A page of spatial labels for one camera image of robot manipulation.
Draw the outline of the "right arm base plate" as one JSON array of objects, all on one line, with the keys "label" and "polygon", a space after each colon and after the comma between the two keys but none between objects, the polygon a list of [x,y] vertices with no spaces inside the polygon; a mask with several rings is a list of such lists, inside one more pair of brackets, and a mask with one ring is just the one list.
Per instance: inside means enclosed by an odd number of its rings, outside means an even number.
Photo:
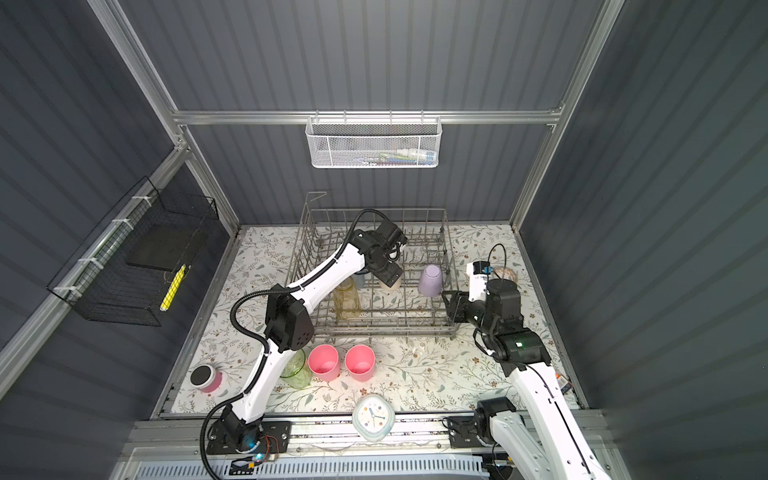
[{"label": "right arm base plate", "polygon": [[447,416],[441,420],[441,424],[448,431],[449,443],[454,449],[487,446],[478,435],[473,416]]}]

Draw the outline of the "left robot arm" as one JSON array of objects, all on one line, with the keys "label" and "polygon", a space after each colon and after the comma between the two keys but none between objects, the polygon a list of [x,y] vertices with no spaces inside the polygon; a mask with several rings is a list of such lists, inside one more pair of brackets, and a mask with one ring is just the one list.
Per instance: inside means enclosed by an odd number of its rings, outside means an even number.
[{"label": "left robot arm", "polygon": [[[268,290],[246,294],[233,304],[229,313],[232,327],[258,341],[262,352],[240,393],[215,405],[203,420],[200,458],[210,478],[220,477],[208,459],[206,446],[214,415],[220,415],[215,425],[223,430],[234,449],[245,454],[254,452],[267,437],[261,423],[280,374],[295,353],[314,337],[311,314],[320,301],[350,276],[364,270],[386,286],[393,286],[403,275],[397,260],[406,244],[407,237],[399,226],[383,212],[365,208],[352,220],[338,248],[307,275],[287,286],[276,284]],[[262,296],[267,298],[265,329],[257,333],[244,327],[237,314],[246,302]]]}]

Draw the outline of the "white square clock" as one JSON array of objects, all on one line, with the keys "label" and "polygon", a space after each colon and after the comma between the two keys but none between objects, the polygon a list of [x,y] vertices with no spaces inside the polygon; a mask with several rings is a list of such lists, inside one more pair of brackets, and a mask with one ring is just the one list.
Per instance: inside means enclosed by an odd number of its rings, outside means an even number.
[{"label": "white square clock", "polygon": [[392,430],[396,415],[392,406],[380,395],[369,394],[360,399],[352,413],[352,424],[368,442],[378,442]]}]

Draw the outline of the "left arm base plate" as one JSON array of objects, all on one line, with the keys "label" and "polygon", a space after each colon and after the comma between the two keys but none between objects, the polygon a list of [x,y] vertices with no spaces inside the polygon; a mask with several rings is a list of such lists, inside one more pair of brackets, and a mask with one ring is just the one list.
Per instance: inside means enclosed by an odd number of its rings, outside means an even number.
[{"label": "left arm base plate", "polygon": [[291,437],[289,421],[261,422],[237,430],[216,420],[207,431],[205,451],[209,455],[256,455],[285,453]]}]

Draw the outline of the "beige cup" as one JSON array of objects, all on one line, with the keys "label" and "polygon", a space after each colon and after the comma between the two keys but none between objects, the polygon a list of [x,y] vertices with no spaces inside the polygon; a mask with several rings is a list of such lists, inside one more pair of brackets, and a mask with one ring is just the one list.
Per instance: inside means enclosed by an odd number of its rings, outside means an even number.
[{"label": "beige cup", "polygon": [[402,286],[402,281],[403,281],[403,278],[400,277],[391,285],[387,285],[386,283],[381,282],[380,286],[386,292],[394,292],[394,291],[397,291]]}]

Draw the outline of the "green transparent cup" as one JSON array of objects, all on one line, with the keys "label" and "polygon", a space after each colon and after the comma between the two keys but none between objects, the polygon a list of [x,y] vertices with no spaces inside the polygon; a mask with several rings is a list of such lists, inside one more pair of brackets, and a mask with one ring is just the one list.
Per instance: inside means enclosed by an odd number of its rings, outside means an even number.
[{"label": "green transparent cup", "polygon": [[298,350],[286,364],[280,379],[293,389],[303,389],[310,385],[313,374],[307,365],[307,354]]}]

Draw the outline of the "pink cup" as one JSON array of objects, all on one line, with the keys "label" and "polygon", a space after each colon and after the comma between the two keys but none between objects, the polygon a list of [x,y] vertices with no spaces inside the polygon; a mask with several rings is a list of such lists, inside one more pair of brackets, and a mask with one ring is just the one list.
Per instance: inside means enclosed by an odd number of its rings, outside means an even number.
[{"label": "pink cup", "polygon": [[321,344],[310,352],[307,365],[321,381],[330,382],[340,375],[341,365],[338,350],[330,344]]},{"label": "pink cup", "polygon": [[355,345],[345,356],[347,371],[353,379],[360,382],[366,382],[372,378],[375,364],[375,353],[367,345]]}]

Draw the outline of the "yellow transparent cup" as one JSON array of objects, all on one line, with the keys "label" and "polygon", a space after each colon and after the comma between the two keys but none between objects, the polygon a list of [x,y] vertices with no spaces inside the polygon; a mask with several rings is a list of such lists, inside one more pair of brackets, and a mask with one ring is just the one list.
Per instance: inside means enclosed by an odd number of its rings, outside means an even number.
[{"label": "yellow transparent cup", "polygon": [[333,303],[338,320],[351,320],[361,316],[360,299],[352,276],[334,289]]}]

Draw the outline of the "black pad in basket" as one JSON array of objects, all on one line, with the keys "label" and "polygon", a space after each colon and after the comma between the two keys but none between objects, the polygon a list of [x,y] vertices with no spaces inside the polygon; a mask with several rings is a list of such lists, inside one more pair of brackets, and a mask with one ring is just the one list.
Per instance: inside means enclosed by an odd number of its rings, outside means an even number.
[{"label": "black pad in basket", "polygon": [[130,251],[126,264],[171,272],[181,260],[192,236],[191,228],[153,225]]}]

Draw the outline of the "yellow marker in black basket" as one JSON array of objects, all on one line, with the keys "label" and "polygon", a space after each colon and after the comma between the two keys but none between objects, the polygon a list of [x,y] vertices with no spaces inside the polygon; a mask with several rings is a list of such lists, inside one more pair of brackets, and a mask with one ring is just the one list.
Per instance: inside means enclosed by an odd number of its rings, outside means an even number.
[{"label": "yellow marker in black basket", "polygon": [[182,264],[181,267],[179,268],[179,270],[175,273],[175,275],[174,275],[174,277],[173,277],[173,279],[172,279],[172,281],[171,281],[171,283],[170,283],[170,285],[169,285],[169,287],[168,287],[168,289],[166,291],[166,294],[165,294],[165,296],[163,297],[163,299],[162,299],[162,301],[160,303],[159,309],[160,309],[161,312],[166,312],[166,311],[168,311],[170,309],[170,307],[171,307],[171,305],[172,305],[172,303],[173,303],[173,301],[175,299],[175,296],[176,296],[176,294],[177,294],[177,292],[179,290],[179,287],[180,287],[180,285],[181,285],[181,283],[182,283],[182,281],[183,281],[183,279],[184,279],[184,277],[185,277],[185,275],[187,273],[187,270],[188,270],[187,266]]}]

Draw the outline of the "markers in white basket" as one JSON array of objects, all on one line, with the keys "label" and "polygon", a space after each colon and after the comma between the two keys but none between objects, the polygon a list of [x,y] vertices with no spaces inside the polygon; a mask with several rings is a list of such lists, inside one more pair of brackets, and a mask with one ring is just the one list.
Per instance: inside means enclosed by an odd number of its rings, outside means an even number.
[{"label": "markers in white basket", "polygon": [[419,148],[397,149],[368,153],[357,161],[367,165],[434,167],[438,164],[438,153]]}]

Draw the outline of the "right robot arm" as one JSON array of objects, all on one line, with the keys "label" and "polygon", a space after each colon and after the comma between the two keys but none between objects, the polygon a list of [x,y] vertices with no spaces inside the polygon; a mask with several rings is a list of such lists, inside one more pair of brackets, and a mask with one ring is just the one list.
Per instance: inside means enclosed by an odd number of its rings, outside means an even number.
[{"label": "right robot arm", "polygon": [[516,283],[493,278],[484,290],[483,300],[469,292],[443,292],[447,316],[475,328],[480,350],[500,365],[537,435],[506,397],[477,403],[476,435],[501,447],[524,479],[607,479],[565,401],[549,352],[539,335],[524,326]]}]

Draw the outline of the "purple cup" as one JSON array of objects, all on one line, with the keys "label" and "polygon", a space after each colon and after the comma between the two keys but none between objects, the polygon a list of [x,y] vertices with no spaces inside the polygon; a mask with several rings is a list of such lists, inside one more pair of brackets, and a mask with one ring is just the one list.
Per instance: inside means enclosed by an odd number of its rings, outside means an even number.
[{"label": "purple cup", "polygon": [[427,265],[421,272],[418,290],[421,295],[429,298],[437,297],[443,289],[443,272],[435,264]]}]

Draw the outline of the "blue textured cup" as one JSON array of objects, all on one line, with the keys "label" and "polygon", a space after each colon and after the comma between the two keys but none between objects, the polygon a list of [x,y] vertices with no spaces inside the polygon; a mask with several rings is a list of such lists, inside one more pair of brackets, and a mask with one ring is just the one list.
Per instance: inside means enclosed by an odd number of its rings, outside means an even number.
[{"label": "blue textured cup", "polygon": [[355,288],[357,290],[362,290],[366,285],[367,273],[356,272],[355,274],[352,275],[352,279],[353,279]]}]

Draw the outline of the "white mesh wall basket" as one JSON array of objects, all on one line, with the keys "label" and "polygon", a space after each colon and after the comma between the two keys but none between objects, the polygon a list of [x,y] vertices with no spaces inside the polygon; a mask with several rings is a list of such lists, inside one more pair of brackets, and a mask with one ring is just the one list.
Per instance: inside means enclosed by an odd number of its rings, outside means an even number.
[{"label": "white mesh wall basket", "polygon": [[[318,169],[427,169],[439,164],[443,126],[438,119],[353,122],[310,118],[305,136],[311,164]],[[357,161],[368,153],[419,148],[438,153],[434,167],[367,165]]]}]

